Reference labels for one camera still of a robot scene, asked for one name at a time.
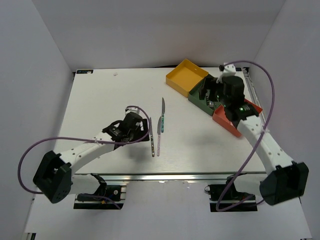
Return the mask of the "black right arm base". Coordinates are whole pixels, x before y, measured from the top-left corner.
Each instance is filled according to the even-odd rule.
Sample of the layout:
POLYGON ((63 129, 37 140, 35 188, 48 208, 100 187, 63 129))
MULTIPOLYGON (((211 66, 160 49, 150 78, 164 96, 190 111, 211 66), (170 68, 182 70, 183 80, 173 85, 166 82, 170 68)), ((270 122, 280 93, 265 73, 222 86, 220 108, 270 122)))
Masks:
MULTIPOLYGON (((225 189, 224 184, 210 184, 204 188, 204 192, 209 195, 209 206, 210 206, 210 211, 212 213, 217 212, 216 205, 224 189, 225 189)), ((247 198, 249 195, 250 194, 246 192, 236 191, 235 187, 232 186, 222 198, 219 204, 219 208, 220 209, 227 208, 247 198)), ((244 201, 242 204, 237 205, 236 207, 233 207, 231 209, 228 209, 226 212, 257 212, 258 207, 256 204, 257 204, 256 196, 253 195, 248 200, 244 201)))

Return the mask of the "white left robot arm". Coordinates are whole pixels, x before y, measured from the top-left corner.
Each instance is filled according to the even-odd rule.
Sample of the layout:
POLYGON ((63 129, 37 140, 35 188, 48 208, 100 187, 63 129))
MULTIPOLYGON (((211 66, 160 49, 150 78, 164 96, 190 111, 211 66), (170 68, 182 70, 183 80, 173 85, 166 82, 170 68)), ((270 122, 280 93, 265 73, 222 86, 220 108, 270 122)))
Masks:
POLYGON ((72 194, 103 199, 107 195, 105 180, 96 173, 77 175, 76 172, 127 143, 149 141, 148 130, 148 119, 130 111, 123 120, 111 123, 91 141, 61 153, 47 152, 33 177, 33 183, 53 204, 72 194))

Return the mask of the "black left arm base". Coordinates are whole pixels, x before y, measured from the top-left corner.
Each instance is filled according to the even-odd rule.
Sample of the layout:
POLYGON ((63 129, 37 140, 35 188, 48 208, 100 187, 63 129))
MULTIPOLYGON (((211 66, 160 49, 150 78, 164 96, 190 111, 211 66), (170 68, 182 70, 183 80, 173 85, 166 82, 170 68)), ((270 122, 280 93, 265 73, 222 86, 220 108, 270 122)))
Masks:
POLYGON ((72 179, 75 186, 70 193, 75 194, 75 210, 122 209, 126 199, 126 185, 109 184, 96 173, 74 175, 72 179))

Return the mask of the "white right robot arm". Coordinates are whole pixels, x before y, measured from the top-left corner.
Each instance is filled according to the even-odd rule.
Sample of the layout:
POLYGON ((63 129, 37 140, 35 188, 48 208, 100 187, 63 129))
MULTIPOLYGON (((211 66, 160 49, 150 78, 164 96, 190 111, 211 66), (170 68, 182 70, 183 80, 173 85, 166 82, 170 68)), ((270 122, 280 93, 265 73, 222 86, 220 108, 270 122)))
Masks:
POLYGON ((256 107, 245 98, 244 81, 238 76, 217 79, 204 78, 199 99, 218 102, 226 118, 252 146, 261 160, 266 177, 251 177, 238 172, 226 182, 226 195, 236 200, 243 193, 256 195, 270 206, 304 195, 309 169, 303 162, 295 162, 278 145, 262 122, 256 107))

